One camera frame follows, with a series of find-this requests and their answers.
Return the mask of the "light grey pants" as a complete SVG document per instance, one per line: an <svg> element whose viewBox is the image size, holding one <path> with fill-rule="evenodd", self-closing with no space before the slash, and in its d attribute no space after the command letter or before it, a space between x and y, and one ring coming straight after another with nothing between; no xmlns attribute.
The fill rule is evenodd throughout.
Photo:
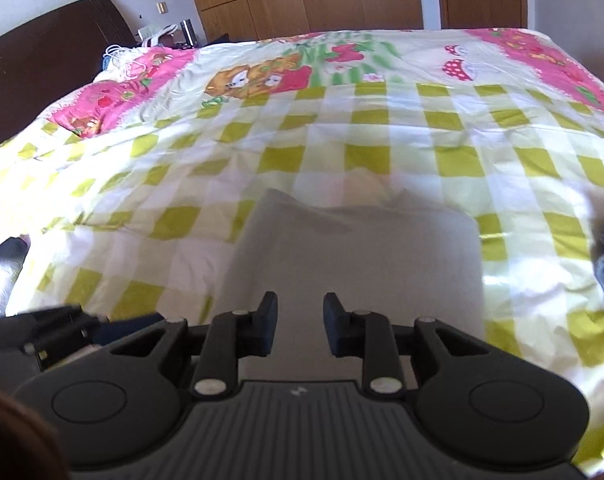
<svg viewBox="0 0 604 480"><path fill-rule="evenodd" d="M408 192L380 205L323 208L267 191L237 240L214 311L252 310L265 292L278 296L274 345L266 358L241 360L243 379L359 378L360 360L330 352L328 292L346 310L395 324L430 316L485 336L477 221Z"/></svg>

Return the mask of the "yellow checked cartoon bed cover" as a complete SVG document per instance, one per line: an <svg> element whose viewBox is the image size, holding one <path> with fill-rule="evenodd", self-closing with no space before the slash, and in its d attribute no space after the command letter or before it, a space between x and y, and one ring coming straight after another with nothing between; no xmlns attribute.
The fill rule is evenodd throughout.
<svg viewBox="0 0 604 480"><path fill-rule="evenodd" d="M10 313L74 302L207 321L257 201L412 192L477 222L492 344L573 380L604 470L604 83L514 28L127 49L0 144L0 240L32 238Z"/></svg>

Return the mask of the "dark brown headboard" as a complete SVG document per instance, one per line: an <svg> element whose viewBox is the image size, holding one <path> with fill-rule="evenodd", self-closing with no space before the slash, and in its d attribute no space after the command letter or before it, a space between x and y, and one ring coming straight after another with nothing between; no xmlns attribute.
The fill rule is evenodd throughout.
<svg viewBox="0 0 604 480"><path fill-rule="evenodd" d="M2 35L0 143L48 105L92 81L111 44L136 44L111 0L77 0Z"/></svg>

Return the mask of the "white bag on nightstand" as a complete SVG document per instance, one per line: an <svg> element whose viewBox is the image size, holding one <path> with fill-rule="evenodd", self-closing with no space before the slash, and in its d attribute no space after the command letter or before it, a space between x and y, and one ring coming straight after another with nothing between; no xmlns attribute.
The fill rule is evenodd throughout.
<svg viewBox="0 0 604 480"><path fill-rule="evenodd" d="M169 24L157 30L145 26L138 30L141 39L140 46L145 48L156 47L164 36L172 36L177 28L177 24Z"/></svg>

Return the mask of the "black box on nightstand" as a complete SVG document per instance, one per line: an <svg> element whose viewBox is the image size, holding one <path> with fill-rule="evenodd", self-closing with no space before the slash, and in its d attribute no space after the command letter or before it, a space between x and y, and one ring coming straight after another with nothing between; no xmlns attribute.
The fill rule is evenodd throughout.
<svg viewBox="0 0 604 480"><path fill-rule="evenodd" d="M197 35L195 35L195 30L193 29L190 18L180 22L180 29L183 33L183 41L185 44L187 44L190 48L198 47L198 38Z"/></svg>

